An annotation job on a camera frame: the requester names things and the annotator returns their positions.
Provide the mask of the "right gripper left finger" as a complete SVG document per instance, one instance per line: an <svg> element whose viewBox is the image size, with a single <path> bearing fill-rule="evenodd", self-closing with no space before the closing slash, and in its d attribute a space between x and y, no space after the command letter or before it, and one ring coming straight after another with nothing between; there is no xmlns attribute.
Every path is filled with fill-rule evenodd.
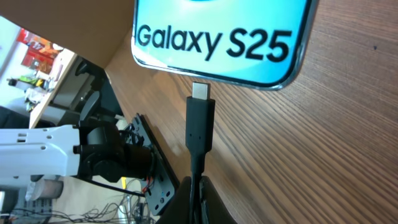
<svg viewBox="0 0 398 224"><path fill-rule="evenodd" d="M189 224L191 177L184 177L156 224Z"/></svg>

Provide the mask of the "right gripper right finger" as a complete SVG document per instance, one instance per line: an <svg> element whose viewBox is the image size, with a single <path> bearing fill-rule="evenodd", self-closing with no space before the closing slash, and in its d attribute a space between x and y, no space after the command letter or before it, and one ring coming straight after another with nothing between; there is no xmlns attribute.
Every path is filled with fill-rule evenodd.
<svg viewBox="0 0 398 224"><path fill-rule="evenodd" d="M237 224L207 176L200 181L200 210L202 224Z"/></svg>

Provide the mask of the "Galaxy S25 smartphone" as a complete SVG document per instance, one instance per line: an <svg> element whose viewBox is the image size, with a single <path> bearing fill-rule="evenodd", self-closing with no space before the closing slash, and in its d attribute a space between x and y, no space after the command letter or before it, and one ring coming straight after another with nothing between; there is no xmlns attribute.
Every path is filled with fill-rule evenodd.
<svg viewBox="0 0 398 224"><path fill-rule="evenodd" d="M299 75L317 0L137 0L142 67L275 91Z"/></svg>

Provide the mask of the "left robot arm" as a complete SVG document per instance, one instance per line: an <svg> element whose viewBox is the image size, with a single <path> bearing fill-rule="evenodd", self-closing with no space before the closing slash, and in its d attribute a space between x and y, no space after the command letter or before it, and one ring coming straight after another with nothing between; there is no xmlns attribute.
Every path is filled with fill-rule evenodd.
<svg viewBox="0 0 398 224"><path fill-rule="evenodd" d="M71 176L108 182L122 177L146 180L153 173L155 155L137 143L127 143L131 131L113 123L80 122L52 128L2 129L1 177Z"/></svg>

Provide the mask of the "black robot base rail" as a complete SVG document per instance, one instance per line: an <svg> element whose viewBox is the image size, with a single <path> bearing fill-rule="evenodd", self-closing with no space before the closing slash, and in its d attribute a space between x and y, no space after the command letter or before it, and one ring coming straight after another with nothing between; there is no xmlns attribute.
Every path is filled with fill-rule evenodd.
<svg viewBox="0 0 398 224"><path fill-rule="evenodd" d="M147 187L144 195L152 214L162 215L172 201L180 182L143 114L136 114L126 131L134 133L135 142L139 142L138 137L141 137L143 148L150 150L155 158L149 180L143 180L141 184L142 189Z"/></svg>

